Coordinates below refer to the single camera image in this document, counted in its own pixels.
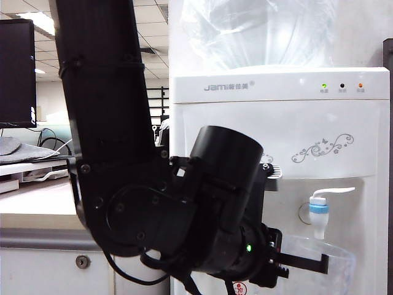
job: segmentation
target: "white water dispenser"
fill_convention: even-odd
[[[199,129],[218,125],[257,140],[264,148],[262,162],[281,167],[277,190],[265,193],[263,222],[280,229],[289,248],[292,238],[286,237],[313,241],[314,227],[300,214],[313,192],[355,187],[329,199],[324,242],[356,259],[354,278],[342,294],[387,294],[388,70],[243,68],[174,77],[171,91],[172,155],[188,156]],[[301,284],[308,273],[290,272],[288,280],[279,278],[277,289],[260,293],[241,282],[237,292],[298,294],[278,290],[285,289],[291,274]],[[220,280],[204,273],[193,278],[204,295],[226,294]],[[322,294],[317,285],[308,291],[303,294]],[[172,292],[186,294],[176,280]]]

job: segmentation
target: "black cylinder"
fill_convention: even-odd
[[[258,142],[227,128],[206,126],[198,134],[190,156],[204,163],[204,180],[222,189],[218,220],[225,232],[238,230],[262,152]]]
[[[214,177],[250,192],[262,152],[258,142],[240,132],[205,126],[190,156],[207,163]]]

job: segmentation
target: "ceiling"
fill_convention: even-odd
[[[0,0],[0,19],[10,19],[15,14],[42,11],[50,17],[48,0]],[[156,54],[142,53],[146,79],[166,79],[168,72],[168,0],[134,0],[139,45],[152,48]],[[37,82],[59,81],[59,62],[56,44],[50,35],[34,32],[36,68],[45,74],[36,74]]]

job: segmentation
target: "red label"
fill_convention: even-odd
[[[235,289],[236,295],[246,295],[247,294],[247,287],[241,281],[234,282],[233,289]]]

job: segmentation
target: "ceiling light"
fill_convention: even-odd
[[[34,25],[40,27],[51,35],[55,35],[55,25],[53,20],[43,12],[28,12],[25,14],[17,14],[21,18],[32,20]]]

